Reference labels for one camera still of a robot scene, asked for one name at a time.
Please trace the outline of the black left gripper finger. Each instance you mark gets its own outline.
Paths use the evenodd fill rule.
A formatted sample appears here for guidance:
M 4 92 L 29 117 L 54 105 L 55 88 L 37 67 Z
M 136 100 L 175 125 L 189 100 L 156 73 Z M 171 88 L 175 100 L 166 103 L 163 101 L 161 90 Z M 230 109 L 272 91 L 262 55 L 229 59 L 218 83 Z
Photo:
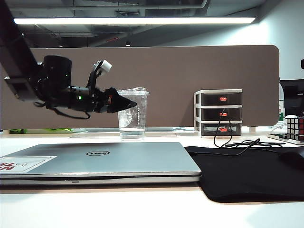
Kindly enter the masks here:
M 135 101 L 119 95 L 113 87 L 106 90 L 106 100 L 108 113 L 116 113 L 137 106 Z

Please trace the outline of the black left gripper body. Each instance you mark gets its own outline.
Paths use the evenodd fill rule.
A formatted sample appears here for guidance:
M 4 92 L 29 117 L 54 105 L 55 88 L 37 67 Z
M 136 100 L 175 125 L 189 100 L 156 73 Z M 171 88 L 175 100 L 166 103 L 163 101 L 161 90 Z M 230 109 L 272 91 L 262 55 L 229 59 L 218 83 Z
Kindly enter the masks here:
M 99 88 L 70 87 L 70 108 L 84 112 L 107 112 L 108 102 L 105 92 Z

